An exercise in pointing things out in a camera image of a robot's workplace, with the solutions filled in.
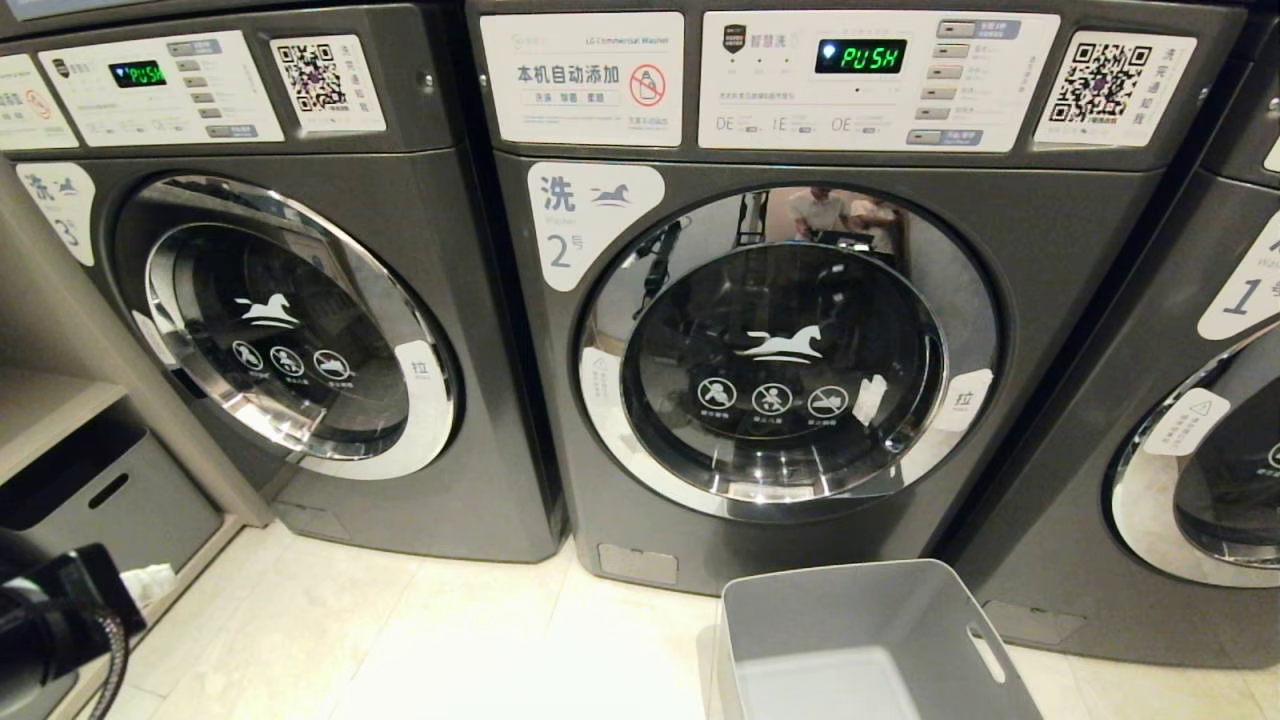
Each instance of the tile floor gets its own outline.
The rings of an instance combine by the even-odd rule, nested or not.
[[[134,652],[111,720],[699,720],[716,601],[246,529]],[[1046,720],[1280,720],[1280,667],[1011,648]]]

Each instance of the front-loading washer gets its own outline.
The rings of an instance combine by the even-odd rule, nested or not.
[[[461,10],[204,13],[0,49],[31,113],[0,143],[32,200],[289,528],[554,553],[557,470],[454,82]]]
[[[1244,17],[810,5],[467,5],[593,573],[927,552]]]
[[[1251,24],[1203,158],[946,543],[1011,642],[1280,662],[1280,29]]]

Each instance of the warning icon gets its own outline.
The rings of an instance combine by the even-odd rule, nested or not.
[[[644,64],[631,70],[631,99],[643,108],[653,108],[667,95],[667,77],[658,65]]]

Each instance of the number 1 label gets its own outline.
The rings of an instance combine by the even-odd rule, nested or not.
[[[1280,315],[1280,213],[1258,233],[1196,329],[1204,340],[1226,340],[1276,315]]]

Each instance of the label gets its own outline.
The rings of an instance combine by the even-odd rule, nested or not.
[[[1228,398],[1202,387],[1192,388],[1156,423],[1142,448],[1151,455],[1190,455],[1230,411]]]
[[[680,145],[681,13],[485,15],[480,35],[503,140]]]
[[[93,266],[93,179],[76,163],[20,163],[18,179],[45,214],[58,240],[86,268]]]
[[[131,311],[133,314],[133,322],[138,325],[138,331],[142,337],[146,338],[147,345],[151,346],[151,352],[155,352],[156,357],[164,363],[165,368],[177,368],[178,359],[169,352],[169,346],[164,343],[164,338],[160,337],[160,328],[156,327],[151,318],[138,313],[137,310]]]
[[[1060,19],[932,10],[703,15],[698,143],[1007,151]]]
[[[360,37],[287,37],[270,45],[302,132],[387,129]]]
[[[983,369],[951,378],[947,395],[942,398],[942,406],[938,407],[932,427],[956,433],[968,430],[978,418],[995,377],[995,373]]]
[[[887,389],[888,383],[879,373],[876,373],[876,377],[869,380],[864,378],[858,389],[858,400],[854,401],[854,418],[858,418],[863,425],[870,427],[876,414],[879,413]]]
[[[538,163],[529,169],[529,204],[547,284],[577,287],[600,252],[640,215],[658,206],[667,183],[648,165]]]
[[[51,18],[68,13],[83,10],[96,10],[99,8],[116,8],[119,5],[137,5],[154,0],[6,0],[13,10],[14,19],[33,20],[36,18]]]
[[[239,31],[46,50],[40,61],[93,147],[284,140]]]
[[[1036,142],[1146,146],[1194,51],[1194,37],[1076,32]]]
[[[1226,340],[1275,315],[1280,315],[1280,213],[1267,220],[1196,331],[1204,340]]]
[[[79,147],[29,55],[0,58],[0,150]]]
[[[1267,156],[1262,160],[1262,167],[1272,173],[1280,173],[1280,137],[1271,146],[1271,152],[1267,152]]]

